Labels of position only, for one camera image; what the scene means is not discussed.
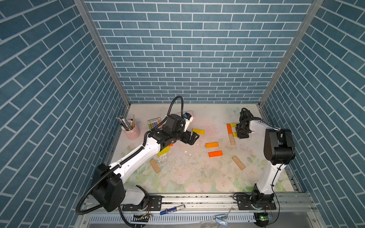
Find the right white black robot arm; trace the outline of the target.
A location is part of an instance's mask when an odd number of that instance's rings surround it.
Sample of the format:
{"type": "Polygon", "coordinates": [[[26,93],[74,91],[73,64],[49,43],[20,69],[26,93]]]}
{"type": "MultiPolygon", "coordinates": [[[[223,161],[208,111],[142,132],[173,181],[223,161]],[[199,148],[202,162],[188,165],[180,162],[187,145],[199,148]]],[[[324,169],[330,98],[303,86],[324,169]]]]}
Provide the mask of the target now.
{"type": "Polygon", "coordinates": [[[272,201],[280,174],[295,158],[295,144],[291,130],[274,127],[264,122],[262,118],[255,117],[247,108],[241,109],[239,123],[235,128],[240,139],[249,138],[251,133],[264,138],[263,154],[266,164],[258,183],[252,190],[251,202],[272,201]]]}

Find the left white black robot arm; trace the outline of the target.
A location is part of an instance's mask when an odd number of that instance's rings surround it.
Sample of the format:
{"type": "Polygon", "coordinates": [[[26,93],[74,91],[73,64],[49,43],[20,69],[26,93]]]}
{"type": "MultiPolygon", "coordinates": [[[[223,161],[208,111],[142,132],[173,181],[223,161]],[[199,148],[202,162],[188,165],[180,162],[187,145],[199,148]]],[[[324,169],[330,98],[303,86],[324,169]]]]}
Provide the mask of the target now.
{"type": "Polygon", "coordinates": [[[133,188],[125,187],[127,179],[142,164],[171,143],[181,141],[194,145],[199,137],[195,132],[183,130],[166,133],[156,129],[147,132],[145,144],[110,165],[101,164],[96,168],[93,179],[96,186],[91,195],[107,212],[112,212],[121,205],[131,205],[135,210],[145,209],[150,194],[139,185],[133,188]]]}

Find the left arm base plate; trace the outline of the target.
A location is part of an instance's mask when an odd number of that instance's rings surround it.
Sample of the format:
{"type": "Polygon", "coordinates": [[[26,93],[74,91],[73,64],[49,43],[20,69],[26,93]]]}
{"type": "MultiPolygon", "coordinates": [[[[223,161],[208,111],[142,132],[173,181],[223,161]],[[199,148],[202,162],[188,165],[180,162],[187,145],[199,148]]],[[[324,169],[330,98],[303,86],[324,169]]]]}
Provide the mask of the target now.
{"type": "Polygon", "coordinates": [[[138,205],[125,204],[122,205],[122,211],[160,211],[162,206],[161,195],[145,196],[138,205]]]}

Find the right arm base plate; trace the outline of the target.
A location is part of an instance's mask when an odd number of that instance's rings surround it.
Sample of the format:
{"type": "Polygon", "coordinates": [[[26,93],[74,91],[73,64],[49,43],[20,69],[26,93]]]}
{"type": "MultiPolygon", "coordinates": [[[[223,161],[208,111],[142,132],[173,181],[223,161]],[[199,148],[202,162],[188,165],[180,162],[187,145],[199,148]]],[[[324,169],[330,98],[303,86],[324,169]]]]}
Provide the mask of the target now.
{"type": "Polygon", "coordinates": [[[265,211],[276,210],[274,194],[271,195],[248,195],[234,194],[232,198],[237,202],[240,211],[265,211]]]}

